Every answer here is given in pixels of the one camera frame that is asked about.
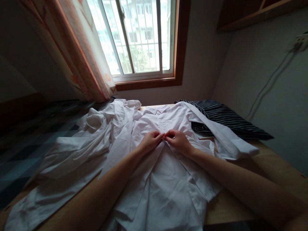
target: window sill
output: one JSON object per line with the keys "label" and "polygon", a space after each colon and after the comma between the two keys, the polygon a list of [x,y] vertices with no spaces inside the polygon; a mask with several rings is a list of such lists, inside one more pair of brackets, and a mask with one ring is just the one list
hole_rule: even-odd
{"label": "window sill", "polygon": [[182,78],[167,77],[160,79],[147,79],[147,80],[137,80],[137,81],[123,81],[116,82],[116,90],[137,90],[146,88],[159,88],[159,87],[172,87],[181,86]]}

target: glass pane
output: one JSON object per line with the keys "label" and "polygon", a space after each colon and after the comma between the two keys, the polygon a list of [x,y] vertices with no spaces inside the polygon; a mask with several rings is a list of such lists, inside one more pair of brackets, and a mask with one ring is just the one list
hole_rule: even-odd
{"label": "glass pane", "polygon": [[132,73],[132,68],[129,62],[129,57],[128,57],[126,46],[125,45],[117,46],[116,50],[118,52],[119,59],[120,59],[120,62],[123,68],[123,73],[124,74]]}
{"label": "glass pane", "polygon": [[136,72],[159,71],[156,0],[121,0]]}
{"label": "glass pane", "polygon": [[116,0],[103,0],[102,2],[112,33],[112,37],[116,44],[116,49],[119,55],[123,73],[132,73],[132,68],[129,62],[129,58],[127,56],[127,49],[125,46],[125,39],[121,27],[121,21],[116,7]]}
{"label": "glass pane", "polygon": [[88,0],[88,5],[92,13],[94,24],[98,32],[99,40],[102,45],[112,75],[120,74],[119,66],[108,36],[98,0]]}
{"label": "glass pane", "polygon": [[170,43],[171,37],[171,0],[160,0],[161,42],[163,70],[170,69]]}

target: electrical cord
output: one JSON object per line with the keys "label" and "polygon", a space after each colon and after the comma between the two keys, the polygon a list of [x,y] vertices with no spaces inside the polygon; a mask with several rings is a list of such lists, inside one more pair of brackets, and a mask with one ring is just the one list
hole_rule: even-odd
{"label": "electrical cord", "polygon": [[296,52],[301,48],[302,45],[303,45],[303,42],[298,42],[298,43],[294,44],[293,49],[291,49],[291,50],[287,53],[287,55],[284,57],[284,59],[283,59],[282,62],[279,64],[279,66],[276,68],[276,70],[271,74],[271,76],[269,77],[269,80],[266,82],[266,84],[264,85],[264,87],[262,88],[262,90],[259,92],[259,94],[258,94],[256,100],[253,102],[253,104],[252,104],[252,106],[251,106],[251,108],[250,108],[250,111],[249,111],[248,115],[247,115],[244,119],[246,119],[246,118],[251,114],[251,112],[252,112],[252,110],[253,110],[253,107],[254,107],[255,103],[256,103],[256,102],[258,101],[258,99],[259,99],[259,96],[260,96],[261,93],[264,91],[264,89],[267,87],[267,85],[270,83],[272,77],[273,77],[274,74],[280,69],[280,67],[281,67],[282,64],[285,62],[285,60],[287,59],[287,57],[289,56],[289,54],[291,54],[292,52],[295,52],[295,53],[296,53]]}

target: striped shirt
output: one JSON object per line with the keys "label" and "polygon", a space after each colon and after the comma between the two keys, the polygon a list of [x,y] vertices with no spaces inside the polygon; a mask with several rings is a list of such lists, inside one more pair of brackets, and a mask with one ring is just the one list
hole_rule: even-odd
{"label": "striped shirt", "polygon": [[[226,105],[215,100],[186,101],[181,99],[175,103],[181,101],[194,105],[209,120],[227,126],[242,139],[270,140],[274,138],[263,129],[254,126],[252,123],[240,117]],[[192,122],[192,129],[195,132],[213,136],[213,133],[204,124]]]}

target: hand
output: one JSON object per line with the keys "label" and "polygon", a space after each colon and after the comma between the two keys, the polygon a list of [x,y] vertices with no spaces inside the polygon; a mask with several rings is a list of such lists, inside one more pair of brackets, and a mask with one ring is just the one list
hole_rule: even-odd
{"label": "hand", "polygon": [[169,130],[163,137],[169,144],[176,148],[176,150],[187,156],[193,153],[195,148],[190,144],[183,132],[178,130]]}
{"label": "hand", "polygon": [[141,143],[136,147],[136,149],[145,155],[149,151],[156,148],[163,137],[164,133],[160,133],[159,131],[148,132],[142,139]]}

